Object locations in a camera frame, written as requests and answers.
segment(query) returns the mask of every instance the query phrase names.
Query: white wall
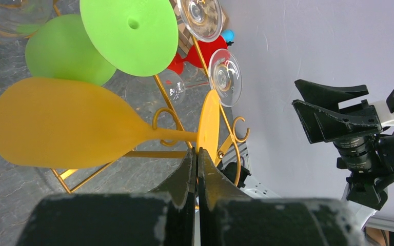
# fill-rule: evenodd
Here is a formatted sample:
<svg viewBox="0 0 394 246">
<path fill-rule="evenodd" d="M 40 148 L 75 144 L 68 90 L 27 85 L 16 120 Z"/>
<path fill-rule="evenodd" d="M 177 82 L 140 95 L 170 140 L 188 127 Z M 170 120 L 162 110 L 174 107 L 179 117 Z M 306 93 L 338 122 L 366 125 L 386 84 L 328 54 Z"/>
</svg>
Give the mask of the white wall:
<svg viewBox="0 0 394 246">
<path fill-rule="evenodd" d="M 252 174 L 283 197 L 341 198 L 347 171 L 331 143 L 310 145 L 291 105 L 298 78 L 366 84 L 369 102 L 394 88 L 394 1 L 220 0 L 236 33 Z M 378 213 L 394 218 L 394 184 Z"/>
</svg>

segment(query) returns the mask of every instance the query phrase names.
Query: wine glass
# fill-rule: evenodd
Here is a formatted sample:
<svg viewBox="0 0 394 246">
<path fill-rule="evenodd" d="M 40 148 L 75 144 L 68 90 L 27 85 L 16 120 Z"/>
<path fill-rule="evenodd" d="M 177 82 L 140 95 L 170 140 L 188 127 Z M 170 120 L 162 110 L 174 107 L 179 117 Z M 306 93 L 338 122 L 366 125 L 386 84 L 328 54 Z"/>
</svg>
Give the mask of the wine glass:
<svg viewBox="0 0 394 246">
<path fill-rule="evenodd" d="M 50 17 L 53 0 L 0 0 L 0 42 L 35 32 Z"/>
<path fill-rule="evenodd" d="M 0 97 L 0 155 L 22 166 L 92 168 L 117 160 L 150 140 L 195 142 L 216 159 L 220 107 L 214 90 L 205 98 L 197 132 L 158 127 L 141 119 L 111 91 L 83 81 L 30 77 Z"/>
<path fill-rule="evenodd" d="M 225 107 L 233 107 L 241 95 L 242 79 L 238 61 L 226 49 L 218 49 L 209 62 L 209 81 L 184 83 L 182 78 L 172 70 L 166 69 L 159 74 L 161 82 L 174 106 L 185 98 L 185 91 L 197 86 L 210 85 L 215 89 L 220 103 Z M 163 102 L 154 79 L 138 77 L 129 82 L 125 91 L 126 101 L 134 109 L 156 111 Z"/>
<path fill-rule="evenodd" d="M 186 28 L 198 40 L 209 43 L 220 36 L 223 18 L 218 0 L 179 0 L 178 9 Z"/>
<path fill-rule="evenodd" d="M 93 45 L 78 14 L 64 14 L 42 25 L 26 44 L 25 60 L 33 76 L 98 86 L 116 71 Z"/>
</svg>

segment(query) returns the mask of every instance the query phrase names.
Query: wine glass bowl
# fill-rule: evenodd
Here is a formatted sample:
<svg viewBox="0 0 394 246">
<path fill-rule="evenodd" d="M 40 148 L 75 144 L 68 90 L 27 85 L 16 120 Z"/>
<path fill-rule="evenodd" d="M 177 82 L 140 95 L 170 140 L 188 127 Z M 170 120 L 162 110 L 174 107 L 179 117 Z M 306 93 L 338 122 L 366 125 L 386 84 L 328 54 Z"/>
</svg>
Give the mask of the wine glass bowl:
<svg viewBox="0 0 394 246">
<path fill-rule="evenodd" d="M 185 98 L 185 84 L 175 72 L 166 69 L 159 74 L 174 106 L 179 105 Z M 137 111 L 154 113 L 164 106 L 164 100 L 153 77 L 135 77 L 125 89 L 126 101 Z"/>
<path fill-rule="evenodd" d="M 62 78 L 105 84 L 115 73 L 94 47 L 78 14 L 65 14 L 44 24 L 25 49 L 29 72 L 36 77 Z"/>
<path fill-rule="evenodd" d="M 52 9 L 52 0 L 0 0 L 0 42 L 35 32 L 49 19 Z"/>
</svg>

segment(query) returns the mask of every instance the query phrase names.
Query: yellow wine glass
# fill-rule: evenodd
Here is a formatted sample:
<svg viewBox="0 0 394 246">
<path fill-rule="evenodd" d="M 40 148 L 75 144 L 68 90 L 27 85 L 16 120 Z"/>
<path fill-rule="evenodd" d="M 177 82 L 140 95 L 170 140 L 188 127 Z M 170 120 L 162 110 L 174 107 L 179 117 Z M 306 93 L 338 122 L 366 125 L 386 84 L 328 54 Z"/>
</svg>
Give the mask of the yellow wine glass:
<svg viewBox="0 0 394 246">
<path fill-rule="evenodd" d="M 215 160 L 219 125 L 215 90 L 206 96 L 199 131 L 194 133 L 150 126 L 105 88 L 30 77 L 0 97 L 0 155 L 21 166 L 92 168 L 120 158 L 145 141 L 167 139 L 196 142 L 197 151 L 203 147 Z"/>
</svg>

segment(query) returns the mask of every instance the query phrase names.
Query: blue object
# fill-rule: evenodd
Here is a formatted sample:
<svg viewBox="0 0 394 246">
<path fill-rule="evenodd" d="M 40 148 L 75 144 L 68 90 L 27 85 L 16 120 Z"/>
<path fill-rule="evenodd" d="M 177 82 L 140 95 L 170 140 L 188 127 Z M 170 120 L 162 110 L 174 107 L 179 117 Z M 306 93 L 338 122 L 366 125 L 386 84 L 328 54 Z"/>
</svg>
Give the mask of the blue object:
<svg viewBox="0 0 394 246">
<path fill-rule="evenodd" d="M 235 38 L 235 33 L 230 29 L 226 29 L 221 32 L 221 37 L 224 38 L 224 41 L 226 41 L 226 43 L 232 42 Z"/>
</svg>

